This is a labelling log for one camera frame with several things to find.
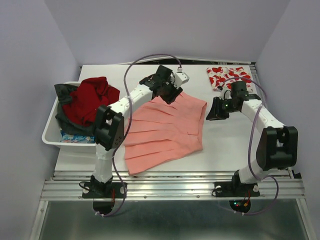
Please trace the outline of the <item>pink skirt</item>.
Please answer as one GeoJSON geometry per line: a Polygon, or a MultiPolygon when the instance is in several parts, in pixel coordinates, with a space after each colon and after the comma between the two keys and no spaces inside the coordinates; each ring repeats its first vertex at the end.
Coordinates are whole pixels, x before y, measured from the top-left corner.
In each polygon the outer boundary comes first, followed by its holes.
{"type": "Polygon", "coordinates": [[[201,151],[206,108],[206,101],[183,92],[172,104],[156,97],[135,111],[124,141],[129,174],[201,151]]]}

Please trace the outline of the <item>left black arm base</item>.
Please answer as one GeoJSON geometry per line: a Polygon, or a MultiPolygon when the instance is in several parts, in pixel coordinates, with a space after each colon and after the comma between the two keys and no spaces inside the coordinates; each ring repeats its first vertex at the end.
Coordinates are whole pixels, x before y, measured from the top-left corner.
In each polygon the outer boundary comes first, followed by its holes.
{"type": "Polygon", "coordinates": [[[93,185],[89,181],[81,181],[82,198],[84,199],[121,199],[126,198],[127,183],[107,182],[102,186],[93,185]]]}

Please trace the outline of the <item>aluminium frame rail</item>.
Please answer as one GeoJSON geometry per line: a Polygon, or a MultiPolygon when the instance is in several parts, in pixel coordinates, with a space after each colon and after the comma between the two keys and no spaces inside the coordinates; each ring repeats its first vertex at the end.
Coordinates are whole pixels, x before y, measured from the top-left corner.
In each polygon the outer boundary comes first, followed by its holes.
{"type": "MultiPolygon", "coordinates": [[[[214,200],[214,183],[231,180],[231,171],[147,171],[137,176],[121,172],[127,183],[128,201],[157,200],[214,200]]],[[[265,179],[258,183],[259,200],[304,199],[302,179],[294,178],[288,170],[273,171],[276,180],[265,179]]],[[[88,171],[56,171],[45,181],[40,199],[42,201],[79,201],[82,189],[79,183],[89,181],[88,171]]]]}

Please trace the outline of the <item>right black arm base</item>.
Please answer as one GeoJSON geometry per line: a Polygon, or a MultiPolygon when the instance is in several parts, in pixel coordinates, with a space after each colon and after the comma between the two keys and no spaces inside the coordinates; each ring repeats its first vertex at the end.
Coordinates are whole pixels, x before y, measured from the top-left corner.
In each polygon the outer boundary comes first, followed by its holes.
{"type": "Polygon", "coordinates": [[[211,195],[217,198],[259,197],[260,191],[257,183],[234,186],[231,181],[216,181],[211,195]]]}

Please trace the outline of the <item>red poppy print skirt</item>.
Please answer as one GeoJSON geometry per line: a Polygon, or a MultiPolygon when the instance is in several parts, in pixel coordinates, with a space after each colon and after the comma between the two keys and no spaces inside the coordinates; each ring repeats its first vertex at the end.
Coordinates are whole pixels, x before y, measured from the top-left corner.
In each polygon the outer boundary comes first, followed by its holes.
{"type": "Polygon", "coordinates": [[[249,93],[253,92],[252,76],[243,66],[211,66],[206,69],[208,80],[213,91],[219,91],[219,87],[227,87],[231,90],[231,83],[244,81],[249,93]]]}

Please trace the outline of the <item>light blue garment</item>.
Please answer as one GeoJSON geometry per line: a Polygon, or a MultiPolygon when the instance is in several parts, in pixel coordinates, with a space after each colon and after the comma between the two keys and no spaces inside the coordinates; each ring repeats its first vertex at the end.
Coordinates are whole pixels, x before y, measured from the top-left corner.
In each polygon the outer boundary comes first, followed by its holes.
{"type": "Polygon", "coordinates": [[[73,144],[94,144],[94,136],[84,136],[79,134],[67,134],[63,130],[60,131],[62,143],[73,143],[73,144]]]}

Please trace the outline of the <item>dark green garment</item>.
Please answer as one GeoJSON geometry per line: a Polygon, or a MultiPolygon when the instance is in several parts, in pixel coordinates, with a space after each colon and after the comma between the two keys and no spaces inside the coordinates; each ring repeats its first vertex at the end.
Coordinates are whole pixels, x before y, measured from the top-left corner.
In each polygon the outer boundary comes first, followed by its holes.
{"type": "Polygon", "coordinates": [[[55,119],[63,132],[69,135],[93,136],[93,124],[83,123],[77,114],[76,93],[78,86],[60,83],[55,84],[54,89],[57,95],[57,113],[55,119]]]}

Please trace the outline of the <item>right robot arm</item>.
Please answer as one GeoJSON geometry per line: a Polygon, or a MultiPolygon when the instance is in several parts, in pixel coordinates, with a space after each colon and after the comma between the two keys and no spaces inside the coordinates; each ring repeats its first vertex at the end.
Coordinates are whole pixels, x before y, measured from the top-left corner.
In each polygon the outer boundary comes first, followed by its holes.
{"type": "Polygon", "coordinates": [[[226,120],[231,113],[240,112],[251,122],[251,134],[260,133],[255,158],[248,159],[246,167],[237,170],[231,181],[216,182],[216,197],[241,197],[246,193],[259,196],[258,182],[269,175],[270,170],[284,170],[297,163],[298,130],[277,120],[264,106],[262,99],[249,93],[243,80],[218,86],[220,95],[214,97],[206,117],[208,121],[226,120]]]}

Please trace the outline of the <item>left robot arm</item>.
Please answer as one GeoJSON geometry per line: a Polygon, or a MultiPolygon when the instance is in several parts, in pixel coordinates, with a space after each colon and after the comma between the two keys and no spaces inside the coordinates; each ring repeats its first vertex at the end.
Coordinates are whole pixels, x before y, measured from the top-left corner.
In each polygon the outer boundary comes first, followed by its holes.
{"type": "Polygon", "coordinates": [[[120,100],[108,106],[101,105],[96,113],[93,127],[95,138],[95,167],[86,191],[96,198],[106,198],[112,191],[113,163],[117,149],[127,136],[133,113],[145,103],[160,97],[171,104],[183,91],[182,85],[189,81],[182,66],[173,72],[160,65],[156,72],[139,81],[137,86],[120,100]]]}

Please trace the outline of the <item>dark red skirt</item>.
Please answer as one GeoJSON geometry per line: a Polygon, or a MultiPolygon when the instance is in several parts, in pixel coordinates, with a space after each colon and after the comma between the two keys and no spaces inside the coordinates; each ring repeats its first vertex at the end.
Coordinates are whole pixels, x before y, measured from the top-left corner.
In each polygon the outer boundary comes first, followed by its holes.
{"type": "Polygon", "coordinates": [[[96,120],[98,108],[108,106],[120,99],[120,90],[111,86],[105,76],[83,80],[67,94],[71,102],[62,106],[66,117],[73,123],[89,127],[96,120]]]}

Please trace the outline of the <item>white plastic bin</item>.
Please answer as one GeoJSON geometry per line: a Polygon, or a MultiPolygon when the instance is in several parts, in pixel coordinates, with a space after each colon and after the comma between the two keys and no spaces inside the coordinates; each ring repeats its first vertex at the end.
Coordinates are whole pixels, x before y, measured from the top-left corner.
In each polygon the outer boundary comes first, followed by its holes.
{"type": "MultiPolygon", "coordinates": [[[[79,86],[81,82],[66,82],[64,84],[71,84],[75,86],[79,86]]],[[[70,152],[78,152],[78,153],[93,153],[95,152],[95,143],[90,144],[81,144],[81,143],[66,143],[61,142],[62,136],[60,131],[61,128],[55,118],[57,114],[57,106],[58,106],[58,98],[54,101],[53,107],[49,114],[47,123],[45,125],[43,134],[42,134],[42,141],[47,145],[52,145],[60,148],[64,151],[70,152]]],[[[94,130],[94,123],[92,124],[92,134],[94,130]]]]}

